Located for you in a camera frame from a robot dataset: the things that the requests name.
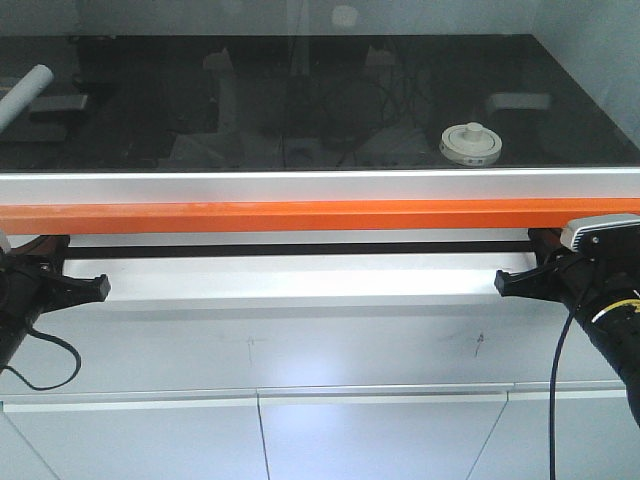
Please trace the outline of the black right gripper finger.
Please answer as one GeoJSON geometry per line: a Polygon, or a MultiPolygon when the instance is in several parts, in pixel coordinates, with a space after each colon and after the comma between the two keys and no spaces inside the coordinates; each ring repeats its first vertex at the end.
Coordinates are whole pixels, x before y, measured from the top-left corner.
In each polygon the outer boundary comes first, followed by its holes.
{"type": "Polygon", "coordinates": [[[502,297],[519,297],[562,303],[568,289],[560,273],[574,264],[573,260],[557,260],[520,273],[497,270],[494,286],[502,297]]]}
{"type": "Polygon", "coordinates": [[[554,262],[568,254],[561,243],[560,228],[530,228],[527,232],[536,258],[537,265],[554,262]]]}

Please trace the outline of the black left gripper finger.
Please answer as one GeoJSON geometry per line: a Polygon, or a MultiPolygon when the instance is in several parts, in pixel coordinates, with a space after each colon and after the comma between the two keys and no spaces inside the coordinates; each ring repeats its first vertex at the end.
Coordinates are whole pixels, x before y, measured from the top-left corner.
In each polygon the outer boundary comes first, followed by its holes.
{"type": "Polygon", "coordinates": [[[40,282],[32,300],[30,312],[48,313],[67,308],[104,302],[110,292],[105,274],[93,279],[76,279],[52,272],[40,272],[40,282]]]}
{"type": "Polygon", "coordinates": [[[16,258],[19,265],[62,270],[69,244],[69,235],[41,235],[20,247],[13,248],[9,256],[16,258]]]}

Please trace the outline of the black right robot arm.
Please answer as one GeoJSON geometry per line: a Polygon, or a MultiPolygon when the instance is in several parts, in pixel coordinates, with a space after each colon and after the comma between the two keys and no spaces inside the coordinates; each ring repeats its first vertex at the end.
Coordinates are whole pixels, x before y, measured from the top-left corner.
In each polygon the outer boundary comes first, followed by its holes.
{"type": "Polygon", "coordinates": [[[557,231],[531,229],[537,266],[521,273],[496,272],[503,297],[563,304],[625,385],[639,419],[639,229],[591,233],[575,251],[557,231]]]}

